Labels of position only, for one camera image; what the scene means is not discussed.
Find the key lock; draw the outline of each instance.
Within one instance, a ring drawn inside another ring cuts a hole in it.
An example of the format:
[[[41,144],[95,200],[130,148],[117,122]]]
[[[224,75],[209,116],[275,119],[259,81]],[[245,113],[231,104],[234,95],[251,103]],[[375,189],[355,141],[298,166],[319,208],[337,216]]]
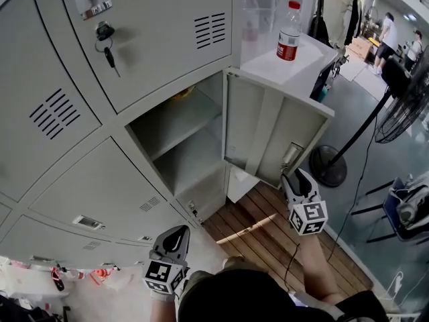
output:
[[[95,34],[97,36],[97,40],[95,41],[95,50],[97,52],[104,52],[106,56],[106,60],[109,63],[109,66],[115,69],[115,72],[118,75],[118,77],[121,77],[121,75],[119,75],[119,72],[115,66],[115,59],[113,58],[113,54],[110,51],[113,45],[113,40],[111,37],[114,33],[115,33],[115,29],[112,28],[112,26],[107,21],[99,22],[95,28]],[[104,50],[101,50],[99,48],[99,42],[103,42],[105,40],[110,40],[110,45],[105,46]]]

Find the plastic water bottle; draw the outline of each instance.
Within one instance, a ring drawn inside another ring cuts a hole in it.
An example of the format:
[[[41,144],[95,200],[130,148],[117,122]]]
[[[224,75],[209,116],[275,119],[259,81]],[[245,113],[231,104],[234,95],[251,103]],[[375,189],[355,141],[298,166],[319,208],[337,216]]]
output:
[[[295,60],[302,29],[300,8],[299,2],[289,1],[289,12],[285,18],[285,25],[280,30],[277,46],[277,56],[282,60]]]

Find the bottle cap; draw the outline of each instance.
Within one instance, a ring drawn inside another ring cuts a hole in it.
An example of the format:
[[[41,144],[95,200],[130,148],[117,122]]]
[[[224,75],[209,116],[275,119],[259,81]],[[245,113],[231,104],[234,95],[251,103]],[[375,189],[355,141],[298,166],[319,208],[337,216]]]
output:
[[[289,7],[293,8],[293,9],[300,9],[301,4],[297,1],[291,0],[291,1],[289,1]]]

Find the wooden floor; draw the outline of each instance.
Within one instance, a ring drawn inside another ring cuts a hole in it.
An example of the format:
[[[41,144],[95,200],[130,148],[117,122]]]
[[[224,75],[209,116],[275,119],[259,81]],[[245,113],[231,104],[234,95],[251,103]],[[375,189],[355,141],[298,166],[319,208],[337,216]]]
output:
[[[300,252],[296,254],[284,283],[286,268],[300,237],[288,222],[289,210],[280,191],[259,183],[236,204],[228,203],[204,222],[204,228],[230,256],[242,255],[268,270],[284,289],[304,290]],[[334,240],[319,233],[326,258]],[[373,283],[338,246],[329,260],[344,297],[370,290]]]

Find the fan base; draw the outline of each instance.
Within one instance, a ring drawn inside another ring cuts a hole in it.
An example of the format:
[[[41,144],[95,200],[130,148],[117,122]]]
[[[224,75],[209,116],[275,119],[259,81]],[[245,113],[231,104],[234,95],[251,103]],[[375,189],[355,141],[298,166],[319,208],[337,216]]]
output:
[[[328,165],[337,154],[338,150],[331,146],[320,146],[311,152],[311,173],[314,179],[324,186],[338,187],[346,180],[347,164],[342,156],[333,165]]]

